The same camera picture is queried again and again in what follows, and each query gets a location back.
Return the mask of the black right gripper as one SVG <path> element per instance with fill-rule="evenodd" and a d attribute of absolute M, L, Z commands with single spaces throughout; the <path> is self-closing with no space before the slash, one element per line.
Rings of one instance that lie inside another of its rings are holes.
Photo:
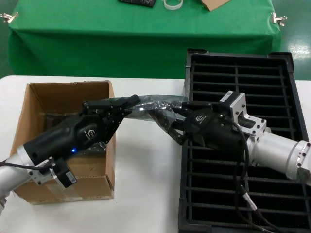
<path fill-rule="evenodd" d="M 189 114 L 185 121 L 175 120 L 167 134 L 179 145 L 188 139 L 194 144 L 232 156 L 244 155 L 241 134 L 231 122 L 220 117 L 211 102 L 187 101 L 182 103 L 181 114 Z"/>

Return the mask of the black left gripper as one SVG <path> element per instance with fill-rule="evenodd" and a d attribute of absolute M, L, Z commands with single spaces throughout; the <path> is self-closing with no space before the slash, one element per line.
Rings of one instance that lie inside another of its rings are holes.
<path fill-rule="evenodd" d="M 128 110 L 139 103 L 138 95 L 87 101 L 82 107 L 83 114 L 65 119 L 23 147 L 34 165 L 50 157 L 68 159 L 95 143 L 107 144 L 123 119 L 132 113 Z"/>

